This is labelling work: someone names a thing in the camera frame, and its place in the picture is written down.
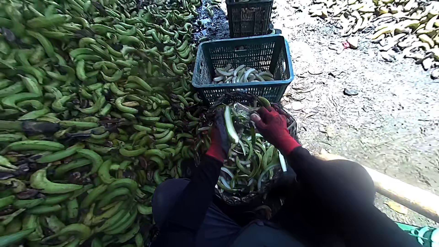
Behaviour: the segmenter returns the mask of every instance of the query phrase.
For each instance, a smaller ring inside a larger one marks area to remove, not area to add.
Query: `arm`
[[[226,156],[218,141],[220,137],[216,128],[213,129],[211,138],[209,150],[175,202],[153,247],[194,246],[195,236],[212,203],[216,181]]]
[[[261,107],[252,120],[264,138],[287,158],[297,178],[313,196],[336,215],[347,246],[416,246],[416,242],[356,193],[346,181],[335,176],[334,167],[300,147],[286,128],[286,118],[275,109]]]

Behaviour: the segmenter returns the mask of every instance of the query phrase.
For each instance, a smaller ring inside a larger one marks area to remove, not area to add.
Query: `debris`
[[[345,73],[345,72],[342,71],[342,70],[334,70],[334,71],[330,71],[328,74],[329,74],[330,76],[336,77],[336,76],[341,75],[342,73]]]
[[[432,65],[433,65],[433,58],[426,58],[422,61],[422,67],[424,68],[424,70],[429,70]]]
[[[312,86],[312,87],[309,87],[309,88],[304,89],[302,91],[298,91],[298,93],[303,94],[303,93],[311,92],[314,89],[316,89],[316,86]]]
[[[323,127],[323,126],[319,127],[319,131],[322,132],[322,133],[326,133],[325,127]]]
[[[291,109],[291,103],[288,103],[288,104],[284,105],[284,108],[287,109],[287,110],[290,110]]]
[[[345,49],[343,44],[336,43],[336,42],[331,42],[331,44],[328,46],[328,48],[336,51],[337,54],[341,54],[343,52],[343,50]]]
[[[349,47],[351,47],[352,49],[358,48],[358,38],[357,37],[349,37],[347,41],[349,43]]]
[[[358,91],[355,90],[355,89],[345,88],[345,89],[343,90],[343,93],[344,93],[345,95],[347,95],[347,96],[353,96],[353,95],[357,95],[357,94],[358,94]]]
[[[380,52],[381,57],[384,59],[384,61],[386,62],[393,62],[395,61],[395,52],[390,50],[390,51],[382,51]]]
[[[326,18],[329,13],[334,25],[340,28],[345,44],[331,42],[329,49],[337,54],[347,47],[357,49],[359,40],[351,34],[374,28],[368,35],[372,43],[379,43],[380,57],[386,62],[399,59],[396,52],[402,51],[401,57],[419,60],[426,53],[433,52],[432,59],[419,61],[425,70],[439,66],[439,4],[437,1],[424,0],[313,0],[310,6],[311,16]]]
[[[400,214],[407,214],[408,213],[408,208],[397,203],[397,202],[389,201],[389,202],[386,202],[384,204],[386,204],[389,208],[391,208],[392,210],[394,210]]]
[[[438,79],[439,78],[439,68],[434,69],[430,76],[432,79]]]
[[[311,66],[308,69],[308,73],[310,73],[311,75],[319,75],[321,73],[323,73],[323,69],[317,66]]]
[[[326,151],[326,149],[322,148],[322,149],[320,150],[320,154],[328,154],[328,151]]]
[[[303,104],[300,101],[293,101],[290,103],[290,106],[291,106],[291,110],[300,111],[305,107],[305,104]]]
[[[309,114],[306,115],[303,119],[307,119],[307,118],[312,117],[312,116],[314,116],[314,115],[316,115],[316,113],[309,113]]]

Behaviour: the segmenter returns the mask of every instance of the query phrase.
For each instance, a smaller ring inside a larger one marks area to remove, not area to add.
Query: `person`
[[[285,117],[274,108],[261,107],[257,113],[251,119],[286,157],[299,189],[291,188],[291,196],[269,221],[239,226],[212,203],[226,159],[224,132],[215,127],[191,179],[170,179],[157,187],[152,206],[159,233],[152,247],[418,245],[373,205],[373,182],[362,166],[318,160],[290,136]]]

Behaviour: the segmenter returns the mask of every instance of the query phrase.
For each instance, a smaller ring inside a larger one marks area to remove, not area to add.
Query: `blue plastic crate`
[[[232,68],[245,64],[254,69],[267,69],[274,75],[273,81],[212,84],[216,68],[227,64]],[[294,73],[288,42],[282,35],[264,35],[245,38],[203,42],[198,47],[192,85],[205,104],[211,105],[222,94],[241,91],[263,96],[278,103]],[[242,98],[231,98],[235,102],[246,102]]]

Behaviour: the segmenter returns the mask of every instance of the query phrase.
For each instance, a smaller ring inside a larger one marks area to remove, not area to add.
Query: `knee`
[[[157,186],[151,203],[154,220],[159,226],[164,222],[168,212],[188,183],[187,178],[176,178],[166,180]]]
[[[363,195],[368,203],[374,202],[374,181],[363,166],[350,160],[329,160],[326,162],[334,165],[337,168],[334,169],[337,176],[347,181],[351,188]]]
[[[188,183],[189,180],[186,178],[175,178],[162,182],[154,191],[152,206],[163,207],[174,204]]]

